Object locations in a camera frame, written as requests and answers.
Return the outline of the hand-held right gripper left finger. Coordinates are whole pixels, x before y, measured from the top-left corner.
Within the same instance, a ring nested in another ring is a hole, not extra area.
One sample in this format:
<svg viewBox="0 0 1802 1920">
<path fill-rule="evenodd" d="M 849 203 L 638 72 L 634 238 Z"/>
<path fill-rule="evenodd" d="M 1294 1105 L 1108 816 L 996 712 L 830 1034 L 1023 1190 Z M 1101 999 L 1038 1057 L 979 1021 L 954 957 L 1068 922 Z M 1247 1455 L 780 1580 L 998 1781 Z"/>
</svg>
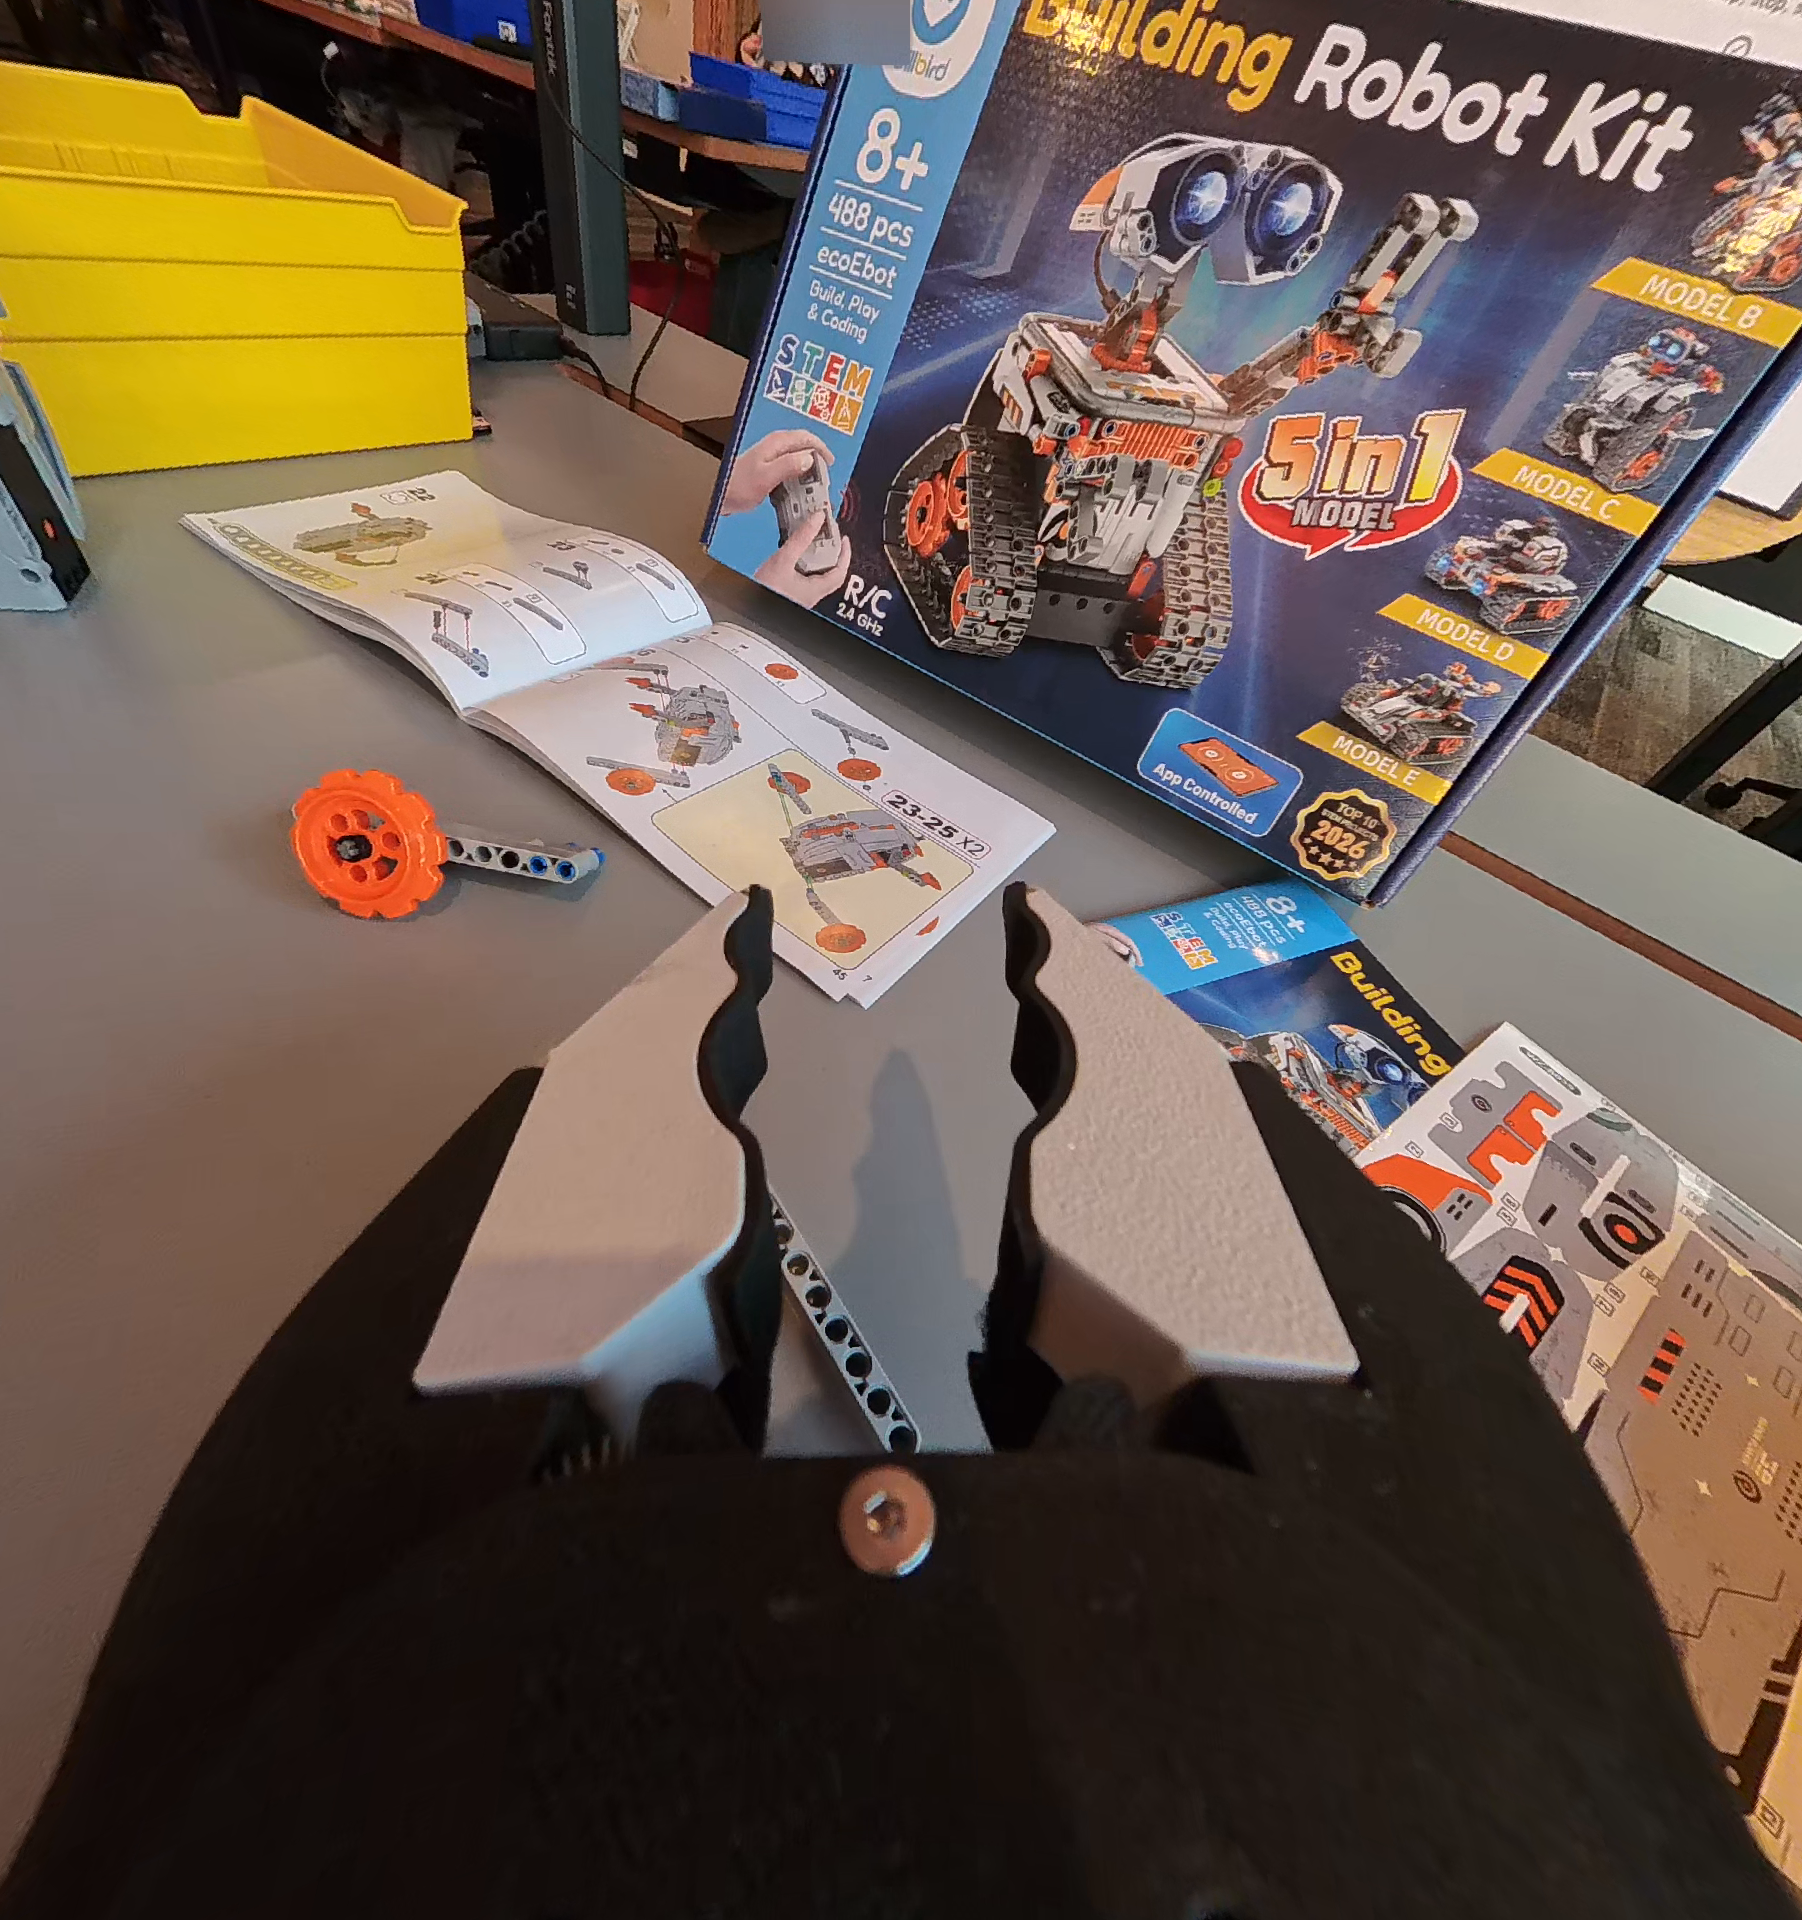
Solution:
<svg viewBox="0 0 1802 1920">
<path fill-rule="evenodd" d="M 745 1109 L 767 1071 L 771 894 L 731 894 L 559 1044 L 413 1369 L 423 1395 L 576 1389 L 629 1444 L 649 1395 L 770 1425 L 782 1269 Z"/>
</svg>

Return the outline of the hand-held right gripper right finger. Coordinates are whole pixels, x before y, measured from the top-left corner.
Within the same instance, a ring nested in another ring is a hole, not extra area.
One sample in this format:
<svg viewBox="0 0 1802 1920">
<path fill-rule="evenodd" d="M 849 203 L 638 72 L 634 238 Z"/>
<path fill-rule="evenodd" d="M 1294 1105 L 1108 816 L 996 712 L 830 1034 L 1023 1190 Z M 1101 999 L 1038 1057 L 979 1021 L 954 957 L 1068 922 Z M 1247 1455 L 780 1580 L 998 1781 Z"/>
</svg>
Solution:
<svg viewBox="0 0 1802 1920">
<path fill-rule="evenodd" d="M 1233 1057 L 1052 894 L 1007 887 L 1003 931 L 1032 1113 L 969 1359 L 992 1448 L 1028 1448 L 1080 1379 L 1142 1412 L 1196 1379 L 1355 1379 Z"/>
</svg>

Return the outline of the light grey holed beam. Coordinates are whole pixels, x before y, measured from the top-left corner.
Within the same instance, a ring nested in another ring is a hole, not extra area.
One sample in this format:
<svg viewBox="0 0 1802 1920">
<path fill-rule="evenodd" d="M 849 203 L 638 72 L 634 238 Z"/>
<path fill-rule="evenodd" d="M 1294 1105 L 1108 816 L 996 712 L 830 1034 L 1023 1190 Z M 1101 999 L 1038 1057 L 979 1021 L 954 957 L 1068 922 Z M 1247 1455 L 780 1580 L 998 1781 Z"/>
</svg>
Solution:
<svg viewBox="0 0 1802 1920">
<path fill-rule="evenodd" d="M 918 1453 L 922 1446 L 918 1424 L 843 1294 L 817 1262 L 812 1247 L 777 1194 L 770 1194 L 770 1221 L 788 1308 L 804 1326 L 800 1337 L 804 1347 L 798 1348 L 788 1337 L 782 1352 L 788 1357 L 800 1352 L 821 1363 L 821 1379 L 830 1382 L 830 1391 L 837 1389 L 834 1403 L 855 1410 L 856 1439 L 867 1439 L 879 1453 Z"/>
</svg>

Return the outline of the white orange sticker sheet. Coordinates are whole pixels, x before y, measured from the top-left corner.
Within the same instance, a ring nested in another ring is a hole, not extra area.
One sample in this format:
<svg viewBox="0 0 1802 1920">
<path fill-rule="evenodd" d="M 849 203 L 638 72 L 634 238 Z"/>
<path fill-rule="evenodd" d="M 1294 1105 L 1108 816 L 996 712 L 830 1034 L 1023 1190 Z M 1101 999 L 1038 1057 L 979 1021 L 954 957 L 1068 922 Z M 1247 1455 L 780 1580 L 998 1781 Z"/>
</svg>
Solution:
<svg viewBox="0 0 1802 1920">
<path fill-rule="evenodd" d="M 1358 1160 L 1482 1299 L 1628 1518 L 1802 1471 L 1802 1242 L 1500 1025 Z"/>
</svg>

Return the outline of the orange gear wheel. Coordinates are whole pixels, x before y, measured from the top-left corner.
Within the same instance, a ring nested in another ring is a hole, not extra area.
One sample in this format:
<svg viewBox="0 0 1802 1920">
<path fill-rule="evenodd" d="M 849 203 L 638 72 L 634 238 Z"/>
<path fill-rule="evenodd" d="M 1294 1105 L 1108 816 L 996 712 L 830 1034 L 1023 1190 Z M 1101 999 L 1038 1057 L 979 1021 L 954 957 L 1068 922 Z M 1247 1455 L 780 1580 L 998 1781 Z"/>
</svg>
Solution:
<svg viewBox="0 0 1802 1920">
<path fill-rule="evenodd" d="M 361 866 L 340 865 L 335 837 L 373 837 Z M 335 771 L 291 804 L 291 852 L 309 887 L 360 920 L 406 920 L 434 899 L 446 878 L 446 846 L 430 804 L 383 771 Z"/>
</svg>

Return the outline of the yellow plastic bin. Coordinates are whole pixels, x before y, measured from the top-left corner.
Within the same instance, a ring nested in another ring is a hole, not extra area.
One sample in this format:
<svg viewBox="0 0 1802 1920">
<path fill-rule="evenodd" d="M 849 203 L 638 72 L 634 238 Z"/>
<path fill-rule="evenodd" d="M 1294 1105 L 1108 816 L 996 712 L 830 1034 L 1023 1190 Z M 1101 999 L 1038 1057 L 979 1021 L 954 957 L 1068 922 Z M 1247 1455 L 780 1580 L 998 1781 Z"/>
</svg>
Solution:
<svg viewBox="0 0 1802 1920">
<path fill-rule="evenodd" d="M 0 61 L 0 336 L 75 477 L 469 439 L 461 215 L 260 100 Z"/>
</svg>

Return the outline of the blue instruction booklet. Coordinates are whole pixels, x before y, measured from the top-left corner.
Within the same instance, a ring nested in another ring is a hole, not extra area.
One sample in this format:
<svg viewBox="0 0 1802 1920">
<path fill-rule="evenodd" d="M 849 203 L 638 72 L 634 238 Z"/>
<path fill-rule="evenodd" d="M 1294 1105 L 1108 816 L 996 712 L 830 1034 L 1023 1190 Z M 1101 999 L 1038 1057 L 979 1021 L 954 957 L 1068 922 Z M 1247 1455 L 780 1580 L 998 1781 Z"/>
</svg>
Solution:
<svg viewBox="0 0 1802 1920">
<path fill-rule="evenodd" d="M 1270 1069 L 1347 1155 L 1466 1054 L 1329 896 L 1301 883 L 1235 887 L 1096 931 L 1236 1062 Z"/>
</svg>

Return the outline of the open instruction booklet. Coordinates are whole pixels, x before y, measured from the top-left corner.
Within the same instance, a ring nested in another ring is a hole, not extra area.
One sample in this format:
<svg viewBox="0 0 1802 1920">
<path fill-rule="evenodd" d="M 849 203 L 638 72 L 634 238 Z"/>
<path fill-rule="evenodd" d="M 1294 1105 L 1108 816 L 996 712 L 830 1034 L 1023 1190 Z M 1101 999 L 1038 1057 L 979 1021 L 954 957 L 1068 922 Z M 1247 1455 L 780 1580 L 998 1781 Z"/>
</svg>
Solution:
<svg viewBox="0 0 1802 1920">
<path fill-rule="evenodd" d="M 832 999 L 874 1006 L 1056 832 L 717 620 L 649 545 L 464 472 L 184 525 L 407 658 L 702 899 L 767 889 L 773 950 Z"/>
</svg>

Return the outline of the brown sticker sheet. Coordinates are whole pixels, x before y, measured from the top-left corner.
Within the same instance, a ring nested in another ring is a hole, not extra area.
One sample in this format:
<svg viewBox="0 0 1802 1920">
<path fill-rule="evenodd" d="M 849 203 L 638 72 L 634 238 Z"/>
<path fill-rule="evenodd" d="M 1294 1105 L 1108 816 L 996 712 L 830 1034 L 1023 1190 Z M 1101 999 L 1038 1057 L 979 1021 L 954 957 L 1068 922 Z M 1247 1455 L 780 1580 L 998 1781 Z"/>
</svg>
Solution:
<svg viewBox="0 0 1802 1920">
<path fill-rule="evenodd" d="M 1641 1253 L 1586 1453 L 1656 1594 L 1730 1797 L 1802 1888 L 1802 1247 L 1725 1192 L 1658 1226 L 1603 1199 L 1590 1235 Z"/>
</svg>

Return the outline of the blue robot kit box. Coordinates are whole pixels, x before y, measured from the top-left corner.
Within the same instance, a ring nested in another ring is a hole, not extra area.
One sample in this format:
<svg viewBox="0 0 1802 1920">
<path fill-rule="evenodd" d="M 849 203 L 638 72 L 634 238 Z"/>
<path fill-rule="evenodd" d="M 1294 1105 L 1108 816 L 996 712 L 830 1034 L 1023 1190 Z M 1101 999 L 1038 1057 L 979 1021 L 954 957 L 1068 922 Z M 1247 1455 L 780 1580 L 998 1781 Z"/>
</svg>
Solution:
<svg viewBox="0 0 1802 1920">
<path fill-rule="evenodd" d="M 916 5 L 821 119 L 708 555 L 1392 899 L 1802 375 L 1725 5 Z"/>
</svg>

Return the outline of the dark grey flat device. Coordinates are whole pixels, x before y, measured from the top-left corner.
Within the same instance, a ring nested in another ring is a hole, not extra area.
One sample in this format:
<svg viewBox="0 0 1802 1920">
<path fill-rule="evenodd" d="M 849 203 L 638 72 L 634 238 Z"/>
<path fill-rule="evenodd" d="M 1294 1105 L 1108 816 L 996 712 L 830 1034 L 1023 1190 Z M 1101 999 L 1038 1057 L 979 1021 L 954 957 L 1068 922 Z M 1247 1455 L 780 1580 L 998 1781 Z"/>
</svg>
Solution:
<svg viewBox="0 0 1802 1920">
<path fill-rule="evenodd" d="M 531 2 L 558 318 L 629 335 L 619 22 L 614 2 Z"/>
</svg>

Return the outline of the blue parts tray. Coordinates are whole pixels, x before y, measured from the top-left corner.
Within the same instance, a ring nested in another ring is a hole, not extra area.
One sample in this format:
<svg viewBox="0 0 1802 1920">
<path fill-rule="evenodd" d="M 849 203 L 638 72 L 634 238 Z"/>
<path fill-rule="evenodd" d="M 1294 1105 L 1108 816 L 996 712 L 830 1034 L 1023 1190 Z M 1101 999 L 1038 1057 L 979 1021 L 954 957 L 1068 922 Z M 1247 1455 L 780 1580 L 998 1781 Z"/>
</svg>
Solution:
<svg viewBox="0 0 1802 1920">
<path fill-rule="evenodd" d="M 691 83 L 676 94 L 683 128 L 798 152 L 812 146 L 823 105 L 823 85 L 700 53 L 691 55 Z"/>
</svg>

